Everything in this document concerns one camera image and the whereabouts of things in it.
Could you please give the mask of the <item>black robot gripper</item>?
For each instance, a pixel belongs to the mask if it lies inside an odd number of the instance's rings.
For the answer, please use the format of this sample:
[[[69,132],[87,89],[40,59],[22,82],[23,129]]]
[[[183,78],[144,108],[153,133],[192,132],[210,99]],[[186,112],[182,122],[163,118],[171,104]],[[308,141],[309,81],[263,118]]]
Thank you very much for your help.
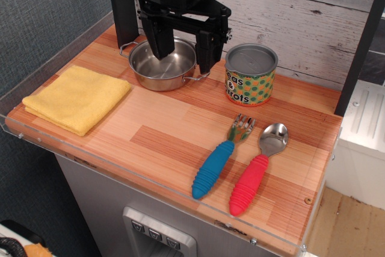
[[[196,37],[200,73],[221,59],[230,34],[231,9],[217,0],[138,0],[144,33],[153,55],[161,60],[174,51],[174,31]]]

